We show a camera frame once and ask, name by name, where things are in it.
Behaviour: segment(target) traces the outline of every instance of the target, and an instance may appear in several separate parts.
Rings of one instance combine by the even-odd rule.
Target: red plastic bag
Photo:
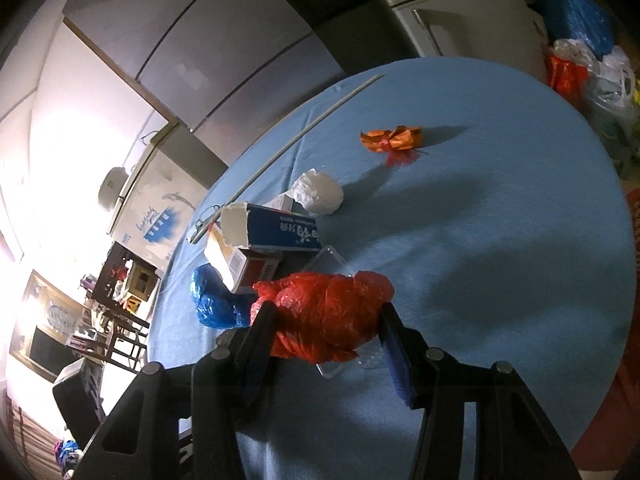
[[[579,108],[582,101],[582,85],[589,77],[587,68],[553,54],[545,55],[545,64],[549,86],[575,108]]]
[[[391,301],[391,282],[375,272],[341,274],[298,272],[277,282],[254,285],[258,301],[251,323],[264,301],[273,301],[280,320],[271,348],[274,357],[300,357],[311,364],[344,362],[378,333],[378,313]]]

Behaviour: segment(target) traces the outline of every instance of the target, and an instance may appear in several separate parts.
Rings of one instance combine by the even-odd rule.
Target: blue plastic bag
[[[594,0],[536,0],[552,40],[583,40],[598,60],[616,44],[611,16]]]
[[[210,264],[191,274],[191,297],[198,320],[210,328],[240,328],[250,325],[253,296],[229,292],[217,270]]]

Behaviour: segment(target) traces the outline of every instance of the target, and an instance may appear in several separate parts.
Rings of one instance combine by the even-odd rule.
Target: framed picture
[[[84,307],[32,271],[17,311],[10,354],[48,381],[79,357],[66,340]]]

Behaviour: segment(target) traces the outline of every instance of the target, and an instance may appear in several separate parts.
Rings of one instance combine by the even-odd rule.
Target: round table
[[[510,361],[571,448],[598,409],[625,345],[635,291],[632,231],[620,184],[595,134],[530,76],[461,58],[411,59],[350,77],[259,139],[196,212],[224,203],[331,104],[385,76],[326,118],[240,200],[264,203],[310,168],[344,187],[318,220],[353,269],[387,275],[406,326],[460,362]],[[389,169],[358,134],[422,126],[417,162]],[[162,282],[149,355],[194,362],[218,334],[199,325],[191,271],[204,240],[178,244]],[[463,476],[472,470],[473,411]],[[249,478],[405,478],[421,412],[386,369],[326,380],[289,360],[238,434]]]

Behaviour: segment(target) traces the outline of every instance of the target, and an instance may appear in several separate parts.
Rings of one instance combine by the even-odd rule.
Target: white plastic bag
[[[602,57],[599,77],[615,84],[619,97],[614,101],[620,107],[628,107],[636,88],[636,76],[622,47],[616,45],[610,54]]]
[[[597,74],[600,68],[600,62],[583,40],[555,40],[553,53],[562,59],[587,67],[589,74]]]
[[[336,211],[344,198],[340,184],[326,173],[313,169],[300,175],[287,194],[305,210],[319,215]]]

